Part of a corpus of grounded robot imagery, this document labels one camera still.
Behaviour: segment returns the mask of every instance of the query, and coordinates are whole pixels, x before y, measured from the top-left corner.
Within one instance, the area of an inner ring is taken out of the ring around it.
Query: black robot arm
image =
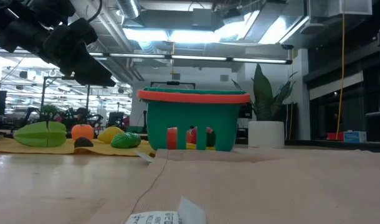
[[[98,39],[94,28],[84,18],[67,25],[74,13],[70,0],[0,1],[0,47],[10,53],[21,47],[82,85],[114,86],[112,74],[87,52]]]

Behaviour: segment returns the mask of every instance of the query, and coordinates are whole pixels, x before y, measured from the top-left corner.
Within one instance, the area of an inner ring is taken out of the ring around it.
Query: green toy pepper
[[[116,134],[111,141],[111,147],[129,149],[132,147],[138,147],[140,142],[140,136],[135,133],[119,133]]]

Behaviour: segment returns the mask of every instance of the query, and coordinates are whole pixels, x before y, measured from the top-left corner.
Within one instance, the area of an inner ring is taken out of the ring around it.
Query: yellow cloth
[[[144,152],[147,155],[155,154],[148,141],[142,140],[140,145],[131,149],[116,149],[110,144],[93,139],[93,147],[78,147],[74,149],[74,140],[67,141],[58,147],[30,147],[18,143],[14,139],[0,138],[0,152],[8,153],[32,153],[32,154],[101,154],[109,156],[137,156],[135,150]],[[187,149],[196,149],[195,144],[187,144]]]

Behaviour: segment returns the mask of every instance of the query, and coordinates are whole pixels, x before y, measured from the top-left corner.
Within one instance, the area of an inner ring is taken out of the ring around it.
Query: wooden table
[[[147,165],[139,157],[0,154],[0,223],[86,223]]]

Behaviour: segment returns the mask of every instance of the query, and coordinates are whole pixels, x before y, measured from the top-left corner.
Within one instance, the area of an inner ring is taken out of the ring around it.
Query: orange toy fruit
[[[94,135],[93,128],[89,124],[77,124],[71,130],[71,136],[74,141],[81,137],[92,140]]]
[[[191,133],[190,131],[187,131],[186,132],[186,139],[187,139],[187,142],[191,142]],[[177,143],[178,143],[178,128],[177,127],[174,127],[174,128],[168,128],[168,132],[167,132],[167,148],[168,149],[177,149]]]

